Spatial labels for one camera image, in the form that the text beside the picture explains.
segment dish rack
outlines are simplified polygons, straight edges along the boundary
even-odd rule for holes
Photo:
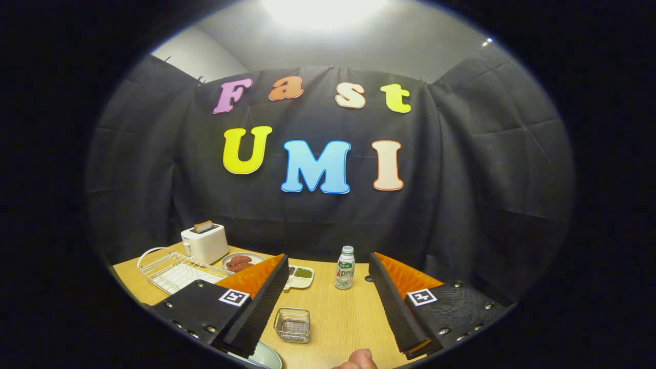
[[[141,267],[141,260],[144,256],[155,250],[171,250],[171,252],[161,259]],[[148,278],[150,283],[169,295],[180,291],[194,280],[202,279],[214,284],[228,276],[223,269],[201,263],[170,248],[153,248],[144,252],[136,262],[136,267]]]

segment plastic bottle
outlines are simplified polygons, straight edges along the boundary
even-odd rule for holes
[[[353,256],[353,247],[344,246],[342,254],[337,259],[337,275],[335,276],[335,287],[340,290],[348,290],[353,286],[353,274],[356,271],[356,258]]]

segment human hand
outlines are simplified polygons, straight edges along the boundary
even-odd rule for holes
[[[378,369],[378,367],[371,358],[371,350],[360,349],[355,350],[351,356],[348,357],[347,362],[332,369]]]

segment wooden table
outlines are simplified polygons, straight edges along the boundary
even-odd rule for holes
[[[170,247],[186,255],[182,242]],[[248,251],[229,246],[230,253]],[[158,250],[144,257],[142,265],[147,265],[168,253]],[[265,259],[272,255],[257,253]],[[303,290],[290,288],[282,292],[260,340],[275,350],[286,369],[330,369],[348,360],[357,349],[370,349],[379,369],[391,369],[418,360],[407,360],[394,341],[378,291],[368,275],[368,263],[356,263],[353,287],[339,290],[335,287],[334,263],[289,259],[292,265],[314,269],[312,285]],[[114,269],[126,287],[137,300],[155,305],[167,296],[136,267],[138,258],[114,265]],[[220,260],[213,264],[220,266]],[[298,307],[310,312],[310,342],[307,344],[285,342],[274,330],[274,318],[280,307]]]

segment black backdrop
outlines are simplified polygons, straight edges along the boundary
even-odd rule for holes
[[[271,101],[273,83],[303,79],[303,94]],[[252,78],[234,109],[212,114],[221,84]],[[335,102],[340,82],[359,83],[367,105]],[[407,114],[380,87],[410,92]],[[264,161],[249,175],[222,163],[231,128],[272,127]],[[347,194],[283,192],[289,140],[315,157],[347,141]],[[371,143],[395,140],[398,191],[373,188]],[[332,261],[343,245],[356,260],[379,251],[442,278],[475,280],[516,299],[544,270],[566,230],[573,170],[563,123],[530,75],[500,48],[483,48],[433,84],[347,67],[301,67],[198,85],[149,56],[119,86],[89,156],[87,198],[95,241],[118,263],[211,219],[228,242],[254,251]]]

